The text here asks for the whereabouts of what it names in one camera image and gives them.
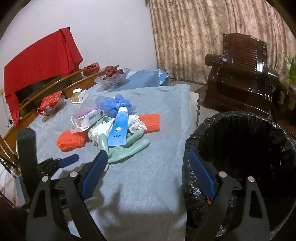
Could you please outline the orange foam net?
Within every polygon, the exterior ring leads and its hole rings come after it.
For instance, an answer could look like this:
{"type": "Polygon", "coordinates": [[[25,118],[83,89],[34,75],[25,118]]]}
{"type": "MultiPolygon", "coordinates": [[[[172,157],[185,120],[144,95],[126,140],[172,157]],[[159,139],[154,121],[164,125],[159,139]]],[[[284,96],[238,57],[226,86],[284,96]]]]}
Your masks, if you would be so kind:
{"type": "Polygon", "coordinates": [[[56,145],[62,152],[72,151],[85,146],[87,132],[71,133],[70,130],[63,132],[57,139],[56,145]]]}
{"type": "Polygon", "coordinates": [[[145,114],[139,116],[139,119],[145,124],[146,130],[144,133],[154,133],[160,131],[161,118],[160,114],[145,114]]]}

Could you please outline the white blue medicine box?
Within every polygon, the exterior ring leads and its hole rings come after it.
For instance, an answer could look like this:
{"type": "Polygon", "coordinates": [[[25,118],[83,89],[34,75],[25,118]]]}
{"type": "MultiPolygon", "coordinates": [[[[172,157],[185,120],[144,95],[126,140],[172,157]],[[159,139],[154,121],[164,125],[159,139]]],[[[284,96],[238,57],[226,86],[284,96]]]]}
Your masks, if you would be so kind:
{"type": "Polygon", "coordinates": [[[84,118],[82,120],[71,120],[74,128],[72,128],[70,131],[71,133],[84,132],[104,116],[105,111],[99,110],[96,114],[90,116],[89,118],[84,118]]]}

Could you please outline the blue lotion tube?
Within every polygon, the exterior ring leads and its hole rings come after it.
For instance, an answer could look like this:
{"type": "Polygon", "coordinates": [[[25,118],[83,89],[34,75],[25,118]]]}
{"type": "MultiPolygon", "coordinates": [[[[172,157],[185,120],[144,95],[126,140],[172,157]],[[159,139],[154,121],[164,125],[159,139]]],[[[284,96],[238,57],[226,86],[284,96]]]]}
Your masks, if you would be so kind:
{"type": "Polygon", "coordinates": [[[128,119],[128,109],[120,107],[108,136],[109,147],[124,146],[126,144],[128,119]]]}

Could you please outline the green rubber glove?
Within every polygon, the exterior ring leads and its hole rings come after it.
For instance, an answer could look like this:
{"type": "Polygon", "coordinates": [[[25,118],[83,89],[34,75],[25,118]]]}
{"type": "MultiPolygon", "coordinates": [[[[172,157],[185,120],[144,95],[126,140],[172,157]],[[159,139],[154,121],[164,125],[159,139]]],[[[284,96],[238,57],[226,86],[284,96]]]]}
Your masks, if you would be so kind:
{"type": "Polygon", "coordinates": [[[107,138],[110,136],[114,121],[115,118],[104,116],[88,131],[88,138],[93,145],[98,146],[99,150],[106,151],[108,155],[105,172],[110,164],[125,161],[150,145],[150,140],[143,138],[144,130],[137,130],[135,133],[127,134],[125,145],[109,146],[107,138]]]}

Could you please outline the white tissue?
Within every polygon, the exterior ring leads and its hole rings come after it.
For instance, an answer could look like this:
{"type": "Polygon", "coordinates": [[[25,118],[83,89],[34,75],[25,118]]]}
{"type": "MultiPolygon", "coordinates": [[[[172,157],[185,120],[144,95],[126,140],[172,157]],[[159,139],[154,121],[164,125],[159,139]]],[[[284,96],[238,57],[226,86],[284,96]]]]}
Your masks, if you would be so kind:
{"type": "Polygon", "coordinates": [[[147,130],[146,125],[139,119],[137,114],[131,114],[128,117],[128,130],[130,133],[135,133],[138,130],[147,130]]]}

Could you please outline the black trash bin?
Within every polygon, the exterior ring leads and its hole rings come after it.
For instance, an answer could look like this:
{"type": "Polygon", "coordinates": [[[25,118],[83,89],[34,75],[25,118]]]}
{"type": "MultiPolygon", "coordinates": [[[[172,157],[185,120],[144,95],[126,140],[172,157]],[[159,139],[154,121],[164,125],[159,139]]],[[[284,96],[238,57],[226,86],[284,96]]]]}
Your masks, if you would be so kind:
{"type": "MultiPolygon", "coordinates": [[[[295,210],[295,142],[276,123],[253,113],[227,112],[206,119],[187,139],[183,160],[182,190],[187,210],[186,240],[208,215],[212,201],[186,160],[196,151],[217,171],[243,180],[252,176],[259,187],[269,220],[270,240],[295,210]]],[[[215,240],[239,225],[245,192],[231,194],[226,218],[215,240]]]]}

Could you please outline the glass snack dish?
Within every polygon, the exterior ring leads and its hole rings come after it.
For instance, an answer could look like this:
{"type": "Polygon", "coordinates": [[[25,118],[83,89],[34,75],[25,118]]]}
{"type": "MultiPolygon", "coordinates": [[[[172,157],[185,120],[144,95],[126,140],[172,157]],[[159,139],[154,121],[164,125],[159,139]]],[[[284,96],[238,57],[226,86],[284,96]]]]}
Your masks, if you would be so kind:
{"type": "Polygon", "coordinates": [[[43,112],[41,112],[42,122],[46,122],[55,116],[66,106],[65,96],[60,97],[57,103],[53,107],[47,106],[43,112]]]}

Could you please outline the red snack packet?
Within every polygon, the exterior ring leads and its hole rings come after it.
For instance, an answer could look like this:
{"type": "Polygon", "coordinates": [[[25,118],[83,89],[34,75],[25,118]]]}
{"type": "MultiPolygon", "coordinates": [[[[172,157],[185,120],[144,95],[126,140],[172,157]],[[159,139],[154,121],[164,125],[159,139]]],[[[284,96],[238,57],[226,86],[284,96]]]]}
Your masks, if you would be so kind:
{"type": "Polygon", "coordinates": [[[45,110],[47,110],[47,108],[54,107],[58,103],[61,96],[62,96],[62,90],[59,90],[49,96],[45,96],[42,99],[40,107],[37,109],[38,115],[43,115],[45,110]]]}

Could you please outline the blue plastic glove wad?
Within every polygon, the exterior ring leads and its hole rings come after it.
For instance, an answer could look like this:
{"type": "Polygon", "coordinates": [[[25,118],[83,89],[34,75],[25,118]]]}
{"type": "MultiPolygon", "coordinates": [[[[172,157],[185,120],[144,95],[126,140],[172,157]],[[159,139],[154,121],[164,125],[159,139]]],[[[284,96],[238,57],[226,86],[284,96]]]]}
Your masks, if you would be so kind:
{"type": "Polygon", "coordinates": [[[132,114],[136,106],[132,105],[130,100],[125,99],[121,94],[116,95],[114,98],[98,96],[95,99],[95,104],[98,109],[105,110],[108,112],[108,116],[115,118],[118,114],[119,108],[127,108],[128,115],[132,114]]]}

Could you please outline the television under cloth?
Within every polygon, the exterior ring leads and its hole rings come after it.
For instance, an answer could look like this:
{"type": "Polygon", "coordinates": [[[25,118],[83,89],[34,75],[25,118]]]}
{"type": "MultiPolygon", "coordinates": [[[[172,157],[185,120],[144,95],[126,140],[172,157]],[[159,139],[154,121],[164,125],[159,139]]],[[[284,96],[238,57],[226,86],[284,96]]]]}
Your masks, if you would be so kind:
{"type": "Polygon", "coordinates": [[[38,94],[41,90],[60,80],[62,76],[63,75],[55,76],[29,85],[17,91],[16,97],[18,98],[20,104],[23,104],[24,102],[28,101],[30,98],[38,94]]]}

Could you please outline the grey blanket table cover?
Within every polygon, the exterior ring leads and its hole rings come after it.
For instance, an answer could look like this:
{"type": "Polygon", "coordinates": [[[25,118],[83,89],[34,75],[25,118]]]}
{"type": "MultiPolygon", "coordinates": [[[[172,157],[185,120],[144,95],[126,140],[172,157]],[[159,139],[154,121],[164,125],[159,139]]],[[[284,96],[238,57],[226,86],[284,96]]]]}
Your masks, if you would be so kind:
{"type": "Polygon", "coordinates": [[[181,190],[185,142],[191,133],[188,85],[123,90],[139,115],[158,113],[161,127],[147,148],[109,166],[86,205],[107,240],[184,240],[181,190]]]}

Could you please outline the glass fruit bowl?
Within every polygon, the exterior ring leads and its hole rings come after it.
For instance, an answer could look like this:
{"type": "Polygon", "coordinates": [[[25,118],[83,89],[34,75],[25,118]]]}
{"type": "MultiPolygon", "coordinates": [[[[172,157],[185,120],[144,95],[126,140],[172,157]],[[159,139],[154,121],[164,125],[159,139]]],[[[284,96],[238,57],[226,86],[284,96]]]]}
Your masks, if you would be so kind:
{"type": "Polygon", "coordinates": [[[119,75],[107,78],[105,74],[103,76],[95,78],[94,82],[98,84],[97,91],[111,90],[126,85],[129,82],[129,80],[127,79],[127,75],[129,74],[129,72],[130,69],[123,68],[123,73],[119,75]]]}

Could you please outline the red apples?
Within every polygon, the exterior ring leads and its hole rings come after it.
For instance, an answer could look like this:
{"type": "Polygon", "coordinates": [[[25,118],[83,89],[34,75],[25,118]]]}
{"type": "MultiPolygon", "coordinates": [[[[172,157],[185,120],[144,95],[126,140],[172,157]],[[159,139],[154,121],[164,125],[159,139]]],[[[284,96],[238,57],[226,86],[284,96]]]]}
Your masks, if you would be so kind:
{"type": "Polygon", "coordinates": [[[105,68],[105,77],[103,79],[108,79],[120,74],[123,74],[124,71],[122,69],[117,69],[116,67],[110,65],[105,68]]]}

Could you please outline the blue tablecloth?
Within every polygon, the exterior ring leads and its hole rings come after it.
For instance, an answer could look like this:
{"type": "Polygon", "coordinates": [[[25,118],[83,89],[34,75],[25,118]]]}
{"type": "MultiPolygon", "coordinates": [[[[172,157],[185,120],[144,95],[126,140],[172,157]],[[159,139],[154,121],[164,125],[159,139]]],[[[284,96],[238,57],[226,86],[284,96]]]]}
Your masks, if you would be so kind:
{"type": "MultiPolygon", "coordinates": [[[[169,74],[161,69],[154,70],[140,70],[140,71],[130,71],[127,75],[127,79],[129,82],[126,85],[123,85],[118,88],[114,88],[111,90],[105,91],[119,91],[119,90],[127,90],[127,89],[136,89],[136,88],[144,88],[144,87],[159,87],[159,86],[169,86],[170,85],[170,77],[169,74]]],[[[105,92],[105,91],[97,91],[98,84],[88,89],[91,93],[97,92],[105,92]]]]}

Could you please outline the potted green plant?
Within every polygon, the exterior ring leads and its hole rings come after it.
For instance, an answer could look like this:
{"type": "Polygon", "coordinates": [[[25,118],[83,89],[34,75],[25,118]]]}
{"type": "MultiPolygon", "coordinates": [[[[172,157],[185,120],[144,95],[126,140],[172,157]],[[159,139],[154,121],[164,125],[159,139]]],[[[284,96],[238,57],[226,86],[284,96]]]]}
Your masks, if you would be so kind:
{"type": "Polygon", "coordinates": [[[296,82],[296,55],[286,55],[285,65],[289,73],[290,85],[295,86],[296,82]]]}

